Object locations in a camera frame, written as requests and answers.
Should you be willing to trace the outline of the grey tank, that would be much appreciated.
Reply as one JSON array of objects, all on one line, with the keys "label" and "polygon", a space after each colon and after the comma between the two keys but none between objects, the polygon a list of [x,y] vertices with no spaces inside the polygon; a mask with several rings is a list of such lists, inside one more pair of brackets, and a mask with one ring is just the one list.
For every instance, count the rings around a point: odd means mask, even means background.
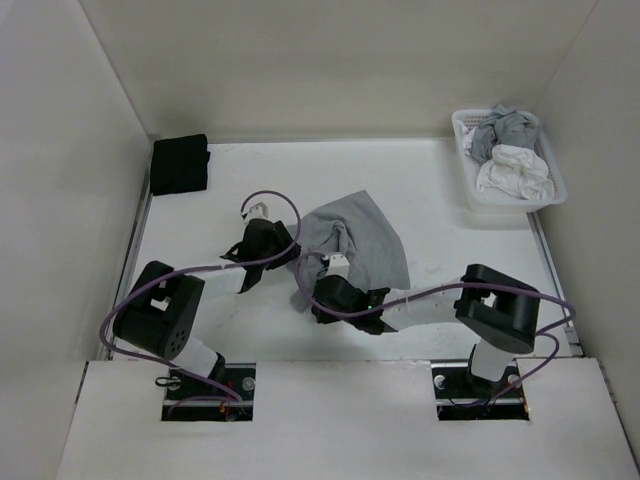
[{"label": "grey tank", "polygon": [[302,253],[344,255],[349,262],[347,279],[360,290],[410,287],[402,241],[364,190],[320,206],[302,217],[298,244]]},{"label": "grey tank", "polygon": [[498,145],[533,150],[541,128],[534,114],[498,105],[476,126],[470,156],[484,164],[492,158],[493,148]]}]

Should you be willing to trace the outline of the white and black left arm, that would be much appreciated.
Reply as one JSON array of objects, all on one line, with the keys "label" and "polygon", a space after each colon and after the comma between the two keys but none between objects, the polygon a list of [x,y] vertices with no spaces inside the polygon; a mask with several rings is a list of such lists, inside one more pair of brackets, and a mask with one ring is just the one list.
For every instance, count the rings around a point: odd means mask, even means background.
[{"label": "white and black left arm", "polygon": [[281,221],[254,218],[246,222],[242,240],[214,265],[178,271],[160,261],[148,263],[115,314],[114,336],[137,347],[135,356],[189,375],[202,398],[230,392],[224,387],[224,357],[191,336],[200,302],[245,293],[264,271],[296,259],[300,233],[299,226],[289,231]]}]

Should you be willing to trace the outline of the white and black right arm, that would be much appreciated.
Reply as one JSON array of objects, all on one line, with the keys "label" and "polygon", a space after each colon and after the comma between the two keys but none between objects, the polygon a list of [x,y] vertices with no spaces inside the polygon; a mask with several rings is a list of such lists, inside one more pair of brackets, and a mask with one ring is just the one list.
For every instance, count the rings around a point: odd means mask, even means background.
[{"label": "white and black right arm", "polygon": [[485,265],[467,267],[460,287],[419,290],[353,286],[341,267],[331,267],[312,293],[318,324],[343,321],[370,335],[459,323],[479,337],[464,370],[466,388],[493,395],[517,355],[534,350],[540,299],[537,290]]}]

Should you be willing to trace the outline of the folded black tank top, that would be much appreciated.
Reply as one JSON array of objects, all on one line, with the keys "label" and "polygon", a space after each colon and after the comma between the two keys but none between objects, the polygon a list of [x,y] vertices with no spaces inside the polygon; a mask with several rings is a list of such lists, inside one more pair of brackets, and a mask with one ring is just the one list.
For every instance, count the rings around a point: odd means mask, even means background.
[{"label": "folded black tank top", "polygon": [[205,134],[155,141],[150,167],[151,194],[163,196],[206,190],[210,155]]}]

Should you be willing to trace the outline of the white tank top in basket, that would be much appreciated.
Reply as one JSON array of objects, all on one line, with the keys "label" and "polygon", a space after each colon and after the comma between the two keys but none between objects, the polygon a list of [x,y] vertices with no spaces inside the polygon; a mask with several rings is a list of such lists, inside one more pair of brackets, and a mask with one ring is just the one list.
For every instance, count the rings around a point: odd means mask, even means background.
[{"label": "white tank top in basket", "polygon": [[555,187],[547,163],[533,150],[508,145],[493,148],[492,158],[479,164],[470,156],[475,129],[457,121],[462,134],[463,158],[474,167],[470,176],[471,191],[477,195],[500,192],[520,201],[550,201]]}]

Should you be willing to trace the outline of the grey tank top in basket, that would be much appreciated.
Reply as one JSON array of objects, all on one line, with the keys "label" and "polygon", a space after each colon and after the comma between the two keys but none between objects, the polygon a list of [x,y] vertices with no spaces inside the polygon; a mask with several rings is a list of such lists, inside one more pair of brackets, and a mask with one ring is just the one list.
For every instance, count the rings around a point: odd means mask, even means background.
[{"label": "grey tank top in basket", "polygon": [[534,114],[498,105],[476,126],[470,156],[484,164],[492,158],[493,148],[498,145],[533,150],[541,128]]}]

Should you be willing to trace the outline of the white front cover board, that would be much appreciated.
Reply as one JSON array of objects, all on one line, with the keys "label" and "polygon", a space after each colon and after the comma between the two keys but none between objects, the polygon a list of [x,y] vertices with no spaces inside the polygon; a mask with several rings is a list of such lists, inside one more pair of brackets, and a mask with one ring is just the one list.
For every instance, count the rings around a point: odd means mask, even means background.
[{"label": "white front cover board", "polygon": [[425,362],[261,362],[249,422],[164,422],[160,366],[89,365],[61,479],[635,479],[598,364],[524,383],[526,421],[442,421]]}]

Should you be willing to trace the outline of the white plastic laundry basket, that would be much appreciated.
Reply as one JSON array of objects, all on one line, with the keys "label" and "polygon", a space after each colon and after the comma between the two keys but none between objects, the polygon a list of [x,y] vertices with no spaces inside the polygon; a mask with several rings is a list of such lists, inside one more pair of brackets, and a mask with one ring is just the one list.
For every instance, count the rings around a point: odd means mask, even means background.
[{"label": "white plastic laundry basket", "polygon": [[542,123],[533,113],[498,105],[458,110],[451,120],[471,210],[532,213],[567,200]]}]

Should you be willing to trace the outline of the aluminium table edge rail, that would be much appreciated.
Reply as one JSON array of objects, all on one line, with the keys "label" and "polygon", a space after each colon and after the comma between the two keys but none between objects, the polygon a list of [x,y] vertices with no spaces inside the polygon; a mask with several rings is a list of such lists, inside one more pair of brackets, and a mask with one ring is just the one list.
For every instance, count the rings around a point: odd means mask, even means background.
[{"label": "aluminium table edge rail", "polygon": [[131,286],[132,278],[134,275],[134,267],[137,262],[144,228],[151,206],[151,201],[152,195],[150,193],[150,168],[147,168],[142,182],[141,193],[136,208],[136,214],[129,235],[126,253],[111,308],[114,308],[121,300],[126,297],[126,294]]}]

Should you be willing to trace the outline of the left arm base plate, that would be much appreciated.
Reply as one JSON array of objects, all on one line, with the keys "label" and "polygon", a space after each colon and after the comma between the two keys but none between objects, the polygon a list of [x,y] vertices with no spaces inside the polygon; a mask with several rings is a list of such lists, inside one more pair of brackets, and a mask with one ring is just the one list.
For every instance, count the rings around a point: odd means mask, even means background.
[{"label": "left arm base plate", "polygon": [[168,422],[247,422],[253,419],[257,366],[232,363],[218,380],[238,397],[177,370],[155,379],[164,389],[161,420]]}]

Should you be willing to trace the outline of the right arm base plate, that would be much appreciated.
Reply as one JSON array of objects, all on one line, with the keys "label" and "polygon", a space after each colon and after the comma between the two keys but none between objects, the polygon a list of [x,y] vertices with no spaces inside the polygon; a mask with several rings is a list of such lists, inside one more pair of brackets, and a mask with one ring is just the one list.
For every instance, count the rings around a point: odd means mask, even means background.
[{"label": "right arm base plate", "polygon": [[520,371],[511,362],[502,378],[491,382],[472,376],[464,362],[431,365],[436,413],[441,421],[528,421]]}]

